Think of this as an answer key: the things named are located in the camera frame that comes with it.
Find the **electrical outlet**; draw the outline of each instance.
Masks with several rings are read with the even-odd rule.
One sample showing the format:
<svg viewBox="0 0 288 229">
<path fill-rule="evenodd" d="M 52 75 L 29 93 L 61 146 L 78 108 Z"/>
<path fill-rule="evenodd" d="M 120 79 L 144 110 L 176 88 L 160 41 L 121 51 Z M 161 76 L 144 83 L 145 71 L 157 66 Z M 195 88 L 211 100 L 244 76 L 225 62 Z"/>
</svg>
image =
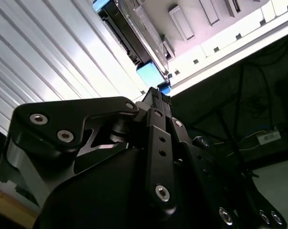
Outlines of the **electrical outlet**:
<svg viewBox="0 0 288 229">
<path fill-rule="evenodd" d="M 267 134 L 257 135 L 257 139 L 260 145 L 265 145 L 267 143 L 281 139 L 281 134 L 278 130 L 268 132 Z"/>
</svg>

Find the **white corrugated wall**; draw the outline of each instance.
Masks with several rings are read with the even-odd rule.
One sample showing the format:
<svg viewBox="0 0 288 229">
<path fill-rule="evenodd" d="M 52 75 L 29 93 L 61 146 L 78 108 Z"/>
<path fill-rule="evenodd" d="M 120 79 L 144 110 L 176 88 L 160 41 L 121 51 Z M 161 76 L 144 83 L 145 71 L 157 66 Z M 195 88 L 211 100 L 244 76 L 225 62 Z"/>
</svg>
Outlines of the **white corrugated wall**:
<svg viewBox="0 0 288 229">
<path fill-rule="evenodd" d="M 86 0 L 0 0 L 0 131 L 23 103 L 125 96 L 147 87 Z"/>
</svg>

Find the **metal plate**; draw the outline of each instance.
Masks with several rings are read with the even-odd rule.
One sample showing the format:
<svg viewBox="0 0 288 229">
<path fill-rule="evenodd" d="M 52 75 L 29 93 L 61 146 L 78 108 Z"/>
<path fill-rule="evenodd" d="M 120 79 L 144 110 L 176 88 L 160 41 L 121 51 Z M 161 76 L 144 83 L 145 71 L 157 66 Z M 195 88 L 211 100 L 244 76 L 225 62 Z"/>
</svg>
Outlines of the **metal plate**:
<svg viewBox="0 0 288 229">
<path fill-rule="evenodd" d="M 168 74 L 168 62 L 164 54 L 164 46 L 160 33 L 150 23 L 145 10 L 136 0 L 117 0 L 117 6 L 125 19 L 144 45 L 152 60 L 163 75 Z"/>
<path fill-rule="evenodd" d="M 211 25 L 210 22 L 211 18 L 207 17 L 206 12 L 208 11 L 203 9 L 200 0 L 146 0 L 142 6 L 157 31 L 160 34 L 166 34 L 176 51 L 176 56 L 179 56 L 261 8 L 269 0 L 237 0 L 241 11 L 240 13 L 235 12 L 234 17 L 232 17 L 232 13 L 229 12 L 226 1 L 232 2 L 233 0 L 211 1 L 219 17 L 219 21 L 213 23 L 213 25 Z M 175 5 L 179 5 L 194 33 L 194 37 L 187 42 L 181 37 L 169 15 L 169 11 L 173 9 Z"/>
</svg>

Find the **wooden surface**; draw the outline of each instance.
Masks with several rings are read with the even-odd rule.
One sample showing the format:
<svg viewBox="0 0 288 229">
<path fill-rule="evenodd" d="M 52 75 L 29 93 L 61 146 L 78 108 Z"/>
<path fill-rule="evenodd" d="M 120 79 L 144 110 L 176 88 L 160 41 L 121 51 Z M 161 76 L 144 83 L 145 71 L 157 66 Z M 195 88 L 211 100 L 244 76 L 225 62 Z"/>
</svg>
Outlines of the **wooden surface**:
<svg viewBox="0 0 288 229">
<path fill-rule="evenodd" d="M 0 214 L 31 229 L 37 218 L 37 214 L 24 207 L 18 201 L 0 191 Z"/>
</svg>

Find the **rectangular slot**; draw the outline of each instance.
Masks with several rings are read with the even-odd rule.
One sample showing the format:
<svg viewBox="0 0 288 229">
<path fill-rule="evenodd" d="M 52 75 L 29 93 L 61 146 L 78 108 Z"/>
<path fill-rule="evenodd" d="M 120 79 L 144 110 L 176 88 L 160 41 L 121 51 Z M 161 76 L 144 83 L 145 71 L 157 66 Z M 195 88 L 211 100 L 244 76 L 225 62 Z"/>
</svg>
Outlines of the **rectangular slot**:
<svg viewBox="0 0 288 229">
<path fill-rule="evenodd" d="M 185 41 L 188 41 L 195 36 L 179 6 L 176 6 L 169 11 L 169 15 Z"/>
<path fill-rule="evenodd" d="M 233 4 L 235 6 L 235 10 L 237 13 L 240 12 L 240 7 L 239 7 L 239 4 L 238 4 L 238 0 L 233 0 Z"/>
<path fill-rule="evenodd" d="M 238 0 L 224 0 L 226 7 L 229 10 L 231 17 L 236 17 L 241 12 Z"/>
<path fill-rule="evenodd" d="M 210 21 L 211 25 L 214 25 L 216 22 L 219 21 L 219 17 L 216 13 L 215 7 L 211 0 L 200 0 L 200 3 L 204 9 L 204 12 Z"/>
</svg>

